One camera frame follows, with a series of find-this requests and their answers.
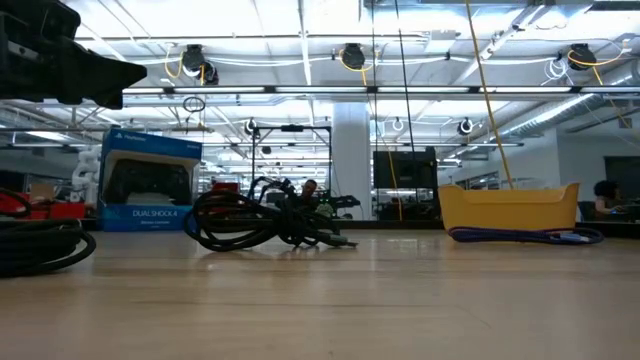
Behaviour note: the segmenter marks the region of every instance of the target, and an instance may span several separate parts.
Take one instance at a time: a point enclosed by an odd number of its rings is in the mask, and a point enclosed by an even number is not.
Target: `yellow plastic bin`
[[[576,224],[579,184],[549,190],[438,188],[444,227],[541,230]]]

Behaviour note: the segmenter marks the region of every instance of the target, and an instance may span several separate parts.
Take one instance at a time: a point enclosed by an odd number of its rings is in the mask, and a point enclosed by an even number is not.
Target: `coiled cable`
[[[448,234],[453,240],[462,243],[515,241],[550,245],[591,245],[604,241],[601,232],[586,228],[527,231],[459,226],[449,229]]]
[[[31,213],[31,204],[20,195],[5,189],[0,189],[0,194],[24,207],[2,215],[24,217]],[[81,240],[86,245],[75,252]],[[0,277],[50,273],[82,261],[95,249],[94,238],[77,219],[0,221]]]
[[[355,247],[349,242],[330,218],[307,211],[296,205],[297,197],[288,180],[279,182],[265,177],[256,179],[267,182],[260,198],[253,199],[253,190],[243,196],[226,190],[214,190],[201,195],[184,218],[184,231],[200,245],[211,251],[233,251],[260,245],[278,236],[287,244],[315,246]],[[277,188],[287,194],[279,202],[279,208],[260,205],[266,190]],[[219,238],[219,234],[248,232],[234,238]]]

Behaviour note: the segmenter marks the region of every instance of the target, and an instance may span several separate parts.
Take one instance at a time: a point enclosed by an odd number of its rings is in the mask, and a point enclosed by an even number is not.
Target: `game controller image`
[[[181,165],[118,160],[104,191],[108,204],[126,204],[132,193],[167,195],[173,205],[191,204],[189,172]]]

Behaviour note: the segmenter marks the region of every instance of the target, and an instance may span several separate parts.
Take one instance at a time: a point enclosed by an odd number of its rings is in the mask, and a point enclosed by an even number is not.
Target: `dualshock 4 box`
[[[197,195],[202,144],[111,129],[100,163],[104,231],[179,230]]]

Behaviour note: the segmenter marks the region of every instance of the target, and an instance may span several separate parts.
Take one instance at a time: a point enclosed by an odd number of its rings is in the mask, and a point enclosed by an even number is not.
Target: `blue cable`
[[[462,243],[515,241],[550,245],[591,245],[604,241],[601,232],[586,228],[526,231],[458,226],[449,229],[448,234],[453,240]]]

